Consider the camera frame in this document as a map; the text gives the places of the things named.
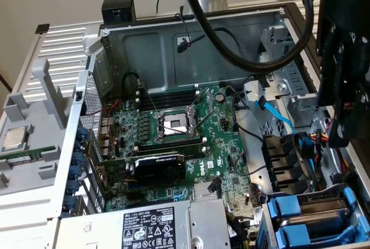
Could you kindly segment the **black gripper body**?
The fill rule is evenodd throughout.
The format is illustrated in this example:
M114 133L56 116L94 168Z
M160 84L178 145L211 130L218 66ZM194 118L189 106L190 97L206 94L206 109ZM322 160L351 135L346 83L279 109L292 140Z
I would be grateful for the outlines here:
M320 17L337 28L369 38L369 0L320 0Z

